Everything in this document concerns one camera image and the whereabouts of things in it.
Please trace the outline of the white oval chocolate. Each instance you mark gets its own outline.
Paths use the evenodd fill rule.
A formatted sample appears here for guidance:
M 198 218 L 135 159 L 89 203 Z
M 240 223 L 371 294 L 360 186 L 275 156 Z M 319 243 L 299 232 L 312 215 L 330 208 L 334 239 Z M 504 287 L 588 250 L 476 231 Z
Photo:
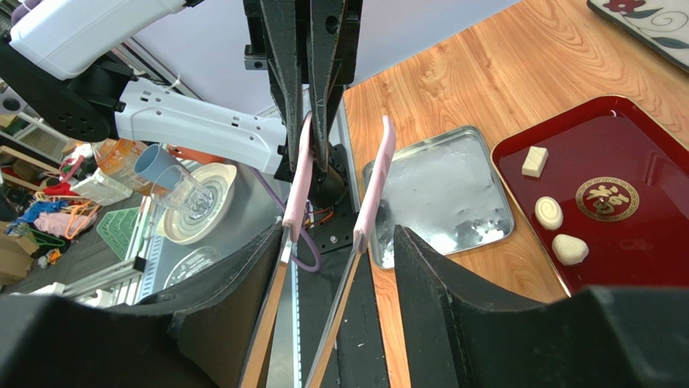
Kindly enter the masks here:
M 550 196 L 542 196 L 536 201 L 535 216 L 546 230 L 557 230 L 564 221 L 564 213 L 559 203 Z

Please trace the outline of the red lacquer tray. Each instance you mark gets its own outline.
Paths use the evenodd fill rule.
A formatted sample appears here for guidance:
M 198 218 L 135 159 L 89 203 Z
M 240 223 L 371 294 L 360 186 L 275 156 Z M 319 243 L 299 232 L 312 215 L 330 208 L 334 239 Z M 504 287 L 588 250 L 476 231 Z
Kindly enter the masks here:
M 548 158 L 539 178 L 522 174 L 531 146 Z M 492 164 L 552 263 L 566 293 L 588 285 L 688 285 L 688 150 L 634 101 L 604 95 L 499 142 Z M 564 213 L 544 229 L 535 203 L 554 198 Z M 566 266 L 557 234 L 589 247 Z

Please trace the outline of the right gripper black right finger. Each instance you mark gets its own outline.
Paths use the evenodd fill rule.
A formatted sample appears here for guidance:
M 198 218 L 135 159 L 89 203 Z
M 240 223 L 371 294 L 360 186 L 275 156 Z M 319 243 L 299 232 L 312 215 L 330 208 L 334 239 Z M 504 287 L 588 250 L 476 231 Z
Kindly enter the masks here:
M 539 303 L 394 231 L 395 278 L 414 387 L 535 387 L 528 310 Z

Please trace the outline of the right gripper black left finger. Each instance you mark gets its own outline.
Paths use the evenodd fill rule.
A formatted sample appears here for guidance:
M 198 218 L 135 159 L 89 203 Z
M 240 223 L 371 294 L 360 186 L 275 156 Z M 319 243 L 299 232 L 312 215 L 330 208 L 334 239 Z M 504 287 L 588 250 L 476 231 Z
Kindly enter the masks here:
M 281 227 L 133 306 L 112 307 L 133 344 L 126 387 L 236 387 L 276 267 Z

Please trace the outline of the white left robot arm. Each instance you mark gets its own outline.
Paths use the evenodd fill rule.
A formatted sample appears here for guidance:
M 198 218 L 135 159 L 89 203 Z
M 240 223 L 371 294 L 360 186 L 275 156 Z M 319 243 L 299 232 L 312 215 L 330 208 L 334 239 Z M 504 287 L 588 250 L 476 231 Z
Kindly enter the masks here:
M 183 146 L 290 176 L 312 157 L 326 172 L 329 133 L 354 80 L 360 1 L 246 1 L 244 63 L 268 75 L 280 113 L 264 119 L 137 76 L 114 48 L 191 1 L 41 1 L 1 35 L 1 78 L 80 141 L 123 138 Z

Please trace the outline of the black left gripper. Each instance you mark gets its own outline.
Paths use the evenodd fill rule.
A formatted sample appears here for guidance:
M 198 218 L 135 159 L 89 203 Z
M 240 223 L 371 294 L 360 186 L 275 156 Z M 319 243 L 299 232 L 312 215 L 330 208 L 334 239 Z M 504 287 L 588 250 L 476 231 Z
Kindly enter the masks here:
M 310 86 L 314 154 L 328 170 L 328 98 L 331 86 L 353 82 L 362 1 L 245 1 L 249 44 L 245 64 L 265 70 L 285 102 L 290 170 L 298 165 L 302 130 L 302 85 Z

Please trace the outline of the white rectangular chocolate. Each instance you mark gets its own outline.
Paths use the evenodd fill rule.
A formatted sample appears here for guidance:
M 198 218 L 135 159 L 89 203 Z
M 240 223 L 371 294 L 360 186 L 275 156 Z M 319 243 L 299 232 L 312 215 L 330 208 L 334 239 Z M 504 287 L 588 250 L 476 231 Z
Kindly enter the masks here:
M 531 146 L 522 164 L 522 174 L 531 178 L 539 178 L 543 173 L 548 158 L 548 150 L 544 147 Z

